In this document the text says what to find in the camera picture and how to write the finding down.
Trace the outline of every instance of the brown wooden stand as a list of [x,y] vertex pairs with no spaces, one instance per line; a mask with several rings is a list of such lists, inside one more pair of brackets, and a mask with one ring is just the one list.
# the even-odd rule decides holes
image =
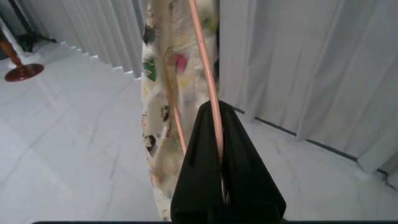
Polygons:
[[44,66],[36,63],[23,65],[12,45],[8,42],[4,34],[0,31],[0,46],[16,65],[16,68],[9,71],[4,79],[7,82],[19,82],[32,78],[44,70]]

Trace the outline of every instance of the pink cable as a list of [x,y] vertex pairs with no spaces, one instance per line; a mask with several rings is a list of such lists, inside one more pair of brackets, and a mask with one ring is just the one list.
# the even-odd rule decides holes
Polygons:
[[221,165],[221,161],[223,160],[223,147],[224,147],[224,145],[223,145],[224,144],[223,123],[221,122],[221,113],[220,113],[220,106],[218,104],[216,85],[214,83],[213,74],[211,72],[210,60],[208,58],[205,38],[204,38],[203,32],[201,30],[196,1],[189,0],[189,5],[191,8],[193,28],[195,30],[195,35],[197,37],[198,47],[199,47],[199,51],[200,51],[200,57],[201,57],[201,61],[203,63],[203,69],[205,71],[207,85],[209,86],[211,111],[213,113],[217,150],[218,150],[218,155],[219,155],[220,165]]

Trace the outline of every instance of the printed pattern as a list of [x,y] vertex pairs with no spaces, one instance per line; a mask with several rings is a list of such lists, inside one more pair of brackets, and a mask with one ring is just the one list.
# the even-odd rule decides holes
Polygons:
[[[186,0],[169,0],[172,20],[173,46],[165,51],[166,73],[157,71],[159,31],[156,29],[152,1],[148,0],[146,29],[143,36],[141,94],[142,94],[142,136],[147,151],[147,161],[159,215],[170,221],[170,203],[178,179],[183,154],[175,125],[174,112],[170,108],[167,90],[163,90],[163,80],[167,75],[177,79],[178,108],[182,117],[186,141],[195,122],[198,107],[209,100],[206,80],[203,76],[195,33],[189,11],[183,10]],[[215,32],[218,15],[214,0],[197,0],[199,14],[208,47],[210,60],[216,52]]]

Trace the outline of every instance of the white curtain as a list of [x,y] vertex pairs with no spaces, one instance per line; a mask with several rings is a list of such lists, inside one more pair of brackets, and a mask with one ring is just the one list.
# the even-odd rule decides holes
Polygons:
[[398,188],[398,1],[220,0],[221,98]]
[[19,4],[42,35],[140,76],[146,1],[23,0]]

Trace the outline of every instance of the black tripod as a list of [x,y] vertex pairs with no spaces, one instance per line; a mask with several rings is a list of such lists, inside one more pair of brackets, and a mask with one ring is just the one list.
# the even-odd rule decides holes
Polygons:
[[39,40],[46,40],[46,41],[51,41],[53,43],[56,43],[57,41],[53,38],[50,37],[44,37],[41,34],[35,33],[27,23],[24,15],[22,14],[21,10],[19,9],[18,5],[16,4],[15,0],[8,0],[10,2],[10,5],[12,6],[15,14],[17,15],[19,21],[21,22],[22,26],[24,27],[25,31],[27,32],[28,38],[26,40],[27,44],[27,51],[32,52],[33,51],[33,45],[39,41]]

